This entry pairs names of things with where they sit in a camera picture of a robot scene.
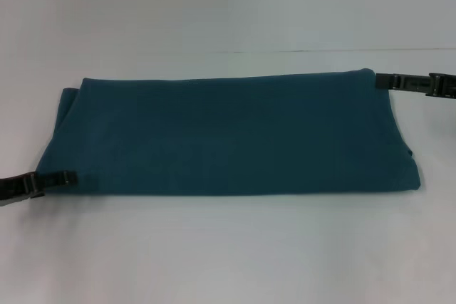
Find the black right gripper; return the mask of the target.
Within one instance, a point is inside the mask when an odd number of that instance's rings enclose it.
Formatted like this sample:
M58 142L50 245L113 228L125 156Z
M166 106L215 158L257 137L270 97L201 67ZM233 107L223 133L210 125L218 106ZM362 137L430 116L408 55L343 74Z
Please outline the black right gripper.
M426 93L427 96L436 98L456 98L456 76L444 73L430 73L429 76L377 73L375 87Z

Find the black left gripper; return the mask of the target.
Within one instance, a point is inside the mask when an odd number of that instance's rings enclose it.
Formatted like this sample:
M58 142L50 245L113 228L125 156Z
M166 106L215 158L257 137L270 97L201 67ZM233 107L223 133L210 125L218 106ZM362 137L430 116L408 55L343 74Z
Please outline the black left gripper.
M77 183L77 174L66 170L45 174L28 172L1 179L1 206L43 196L50 188L74 186Z

